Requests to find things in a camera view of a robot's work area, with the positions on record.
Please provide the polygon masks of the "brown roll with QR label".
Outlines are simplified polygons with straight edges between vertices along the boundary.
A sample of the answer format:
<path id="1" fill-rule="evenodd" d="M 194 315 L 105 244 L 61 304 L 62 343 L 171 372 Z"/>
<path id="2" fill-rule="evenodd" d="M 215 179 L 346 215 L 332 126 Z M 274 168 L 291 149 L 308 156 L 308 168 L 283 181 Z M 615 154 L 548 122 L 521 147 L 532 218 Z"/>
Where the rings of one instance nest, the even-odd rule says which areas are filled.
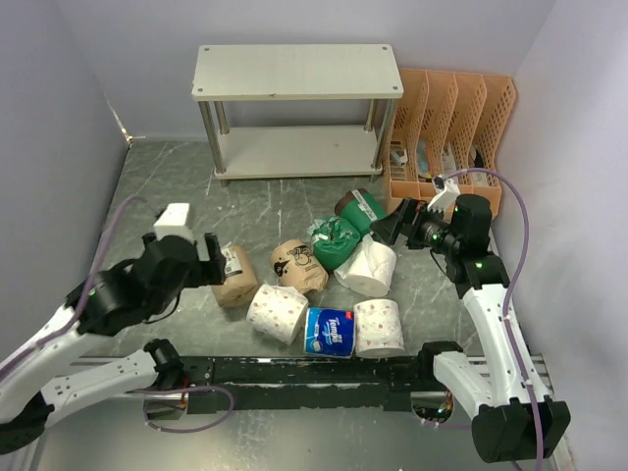
<path id="1" fill-rule="evenodd" d="M 222 249 L 222 254 L 226 258 L 226 280 L 222 285 L 212 286 L 217 304 L 227 308 L 249 303 L 259 290 L 259 282 L 246 250 L 231 244 Z"/>

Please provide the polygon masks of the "brown roll with cartoon print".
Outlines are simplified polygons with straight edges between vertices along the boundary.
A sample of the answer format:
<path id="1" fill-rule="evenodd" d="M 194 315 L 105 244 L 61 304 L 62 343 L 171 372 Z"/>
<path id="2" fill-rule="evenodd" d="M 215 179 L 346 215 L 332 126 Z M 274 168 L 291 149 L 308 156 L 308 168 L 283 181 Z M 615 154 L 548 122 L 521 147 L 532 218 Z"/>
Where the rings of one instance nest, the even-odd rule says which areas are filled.
<path id="1" fill-rule="evenodd" d="M 300 239 L 290 239 L 276 247 L 271 265 L 282 286 L 295 288 L 302 294 L 322 291 L 329 280 L 326 269 Z"/>

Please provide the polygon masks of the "green roll with torn top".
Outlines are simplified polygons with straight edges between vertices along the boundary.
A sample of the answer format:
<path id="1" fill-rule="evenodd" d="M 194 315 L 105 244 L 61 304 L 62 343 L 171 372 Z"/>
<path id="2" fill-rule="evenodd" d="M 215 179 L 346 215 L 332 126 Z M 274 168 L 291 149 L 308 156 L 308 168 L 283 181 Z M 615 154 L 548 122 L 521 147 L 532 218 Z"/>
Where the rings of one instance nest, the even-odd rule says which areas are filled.
<path id="1" fill-rule="evenodd" d="M 328 272 L 334 272 L 348 260 L 362 239 L 362 234 L 340 216 L 316 219 L 307 234 L 314 256 Z"/>

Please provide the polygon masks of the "green roll with brown end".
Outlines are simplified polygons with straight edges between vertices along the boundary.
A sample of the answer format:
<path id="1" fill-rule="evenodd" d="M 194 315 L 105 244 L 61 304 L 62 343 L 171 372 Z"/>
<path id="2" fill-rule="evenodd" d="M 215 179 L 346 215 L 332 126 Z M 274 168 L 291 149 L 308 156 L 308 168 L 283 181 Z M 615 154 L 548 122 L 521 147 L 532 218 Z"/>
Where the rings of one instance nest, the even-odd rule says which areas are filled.
<path id="1" fill-rule="evenodd" d="M 370 233 L 372 223 L 386 217 L 386 211 L 365 188 L 348 191 L 336 204 L 335 215 L 347 220 L 361 236 Z"/>

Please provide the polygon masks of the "plain white paper roll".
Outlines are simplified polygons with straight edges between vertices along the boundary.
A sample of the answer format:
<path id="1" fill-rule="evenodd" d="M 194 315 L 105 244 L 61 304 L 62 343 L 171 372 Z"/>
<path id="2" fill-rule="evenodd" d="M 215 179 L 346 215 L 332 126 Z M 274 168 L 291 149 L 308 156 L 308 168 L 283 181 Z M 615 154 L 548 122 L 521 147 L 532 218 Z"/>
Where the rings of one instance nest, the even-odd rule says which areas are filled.
<path id="1" fill-rule="evenodd" d="M 345 288 L 368 297 L 383 297 L 391 288 L 396 260 L 390 247 L 366 235 L 334 274 Z"/>

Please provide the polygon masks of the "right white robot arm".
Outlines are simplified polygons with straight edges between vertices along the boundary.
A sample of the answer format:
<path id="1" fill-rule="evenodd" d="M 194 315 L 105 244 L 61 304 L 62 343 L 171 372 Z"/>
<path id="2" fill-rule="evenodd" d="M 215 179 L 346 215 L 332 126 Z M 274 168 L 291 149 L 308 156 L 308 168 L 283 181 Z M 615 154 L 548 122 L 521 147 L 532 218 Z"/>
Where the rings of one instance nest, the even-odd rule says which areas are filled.
<path id="1" fill-rule="evenodd" d="M 453 341 L 423 344 L 416 367 L 427 390 L 445 386 L 471 420 L 474 446 L 487 463 L 551 457 L 571 420 L 568 406 L 551 398 L 527 349 L 501 259 L 490 250 L 489 201 L 461 194 L 446 220 L 425 202 L 405 198 L 370 226 L 376 240 L 392 245 L 400 235 L 410 249 L 445 259 L 445 275 L 471 316 L 490 377 L 484 379 Z"/>

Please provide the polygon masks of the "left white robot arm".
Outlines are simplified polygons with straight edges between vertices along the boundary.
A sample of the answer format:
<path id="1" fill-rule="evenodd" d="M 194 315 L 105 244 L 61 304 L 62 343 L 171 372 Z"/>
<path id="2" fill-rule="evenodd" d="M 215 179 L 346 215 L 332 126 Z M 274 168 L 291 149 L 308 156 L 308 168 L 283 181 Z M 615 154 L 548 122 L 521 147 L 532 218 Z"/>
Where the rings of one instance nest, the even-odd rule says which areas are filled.
<path id="1" fill-rule="evenodd" d="M 219 286 L 226 258 L 218 238 L 204 236 L 208 259 L 177 235 L 143 236 L 144 250 L 97 272 L 71 291 L 53 317 L 1 365 L 1 452 L 10 454 L 45 429 L 119 393 L 174 392 L 187 386 L 174 346 L 152 340 L 122 360 L 80 374 L 64 370 L 120 331 L 177 307 L 187 288 Z"/>

